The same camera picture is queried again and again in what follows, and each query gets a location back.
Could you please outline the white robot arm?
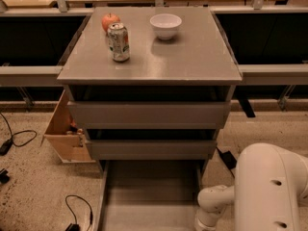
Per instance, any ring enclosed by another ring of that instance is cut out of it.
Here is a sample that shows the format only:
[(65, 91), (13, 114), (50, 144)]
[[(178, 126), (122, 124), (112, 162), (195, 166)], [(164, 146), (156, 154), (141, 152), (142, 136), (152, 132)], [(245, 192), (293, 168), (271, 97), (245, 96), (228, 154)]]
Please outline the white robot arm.
[(245, 148), (235, 184), (201, 190), (195, 231), (216, 231), (227, 205), (235, 208), (235, 231), (300, 231), (299, 208), (307, 204), (308, 158), (269, 143)]

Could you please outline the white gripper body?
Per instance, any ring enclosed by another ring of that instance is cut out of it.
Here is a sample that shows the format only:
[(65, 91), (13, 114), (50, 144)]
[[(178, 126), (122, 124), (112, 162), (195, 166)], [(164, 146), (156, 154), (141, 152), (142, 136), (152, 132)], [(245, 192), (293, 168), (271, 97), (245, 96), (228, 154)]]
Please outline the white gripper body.
[(228, 205), (234, 203), (234, 187), (218, 185), (202, 189), (197, 196), (198, 210), (194, 220), (195, 231), (216, 231), (218, 220)]

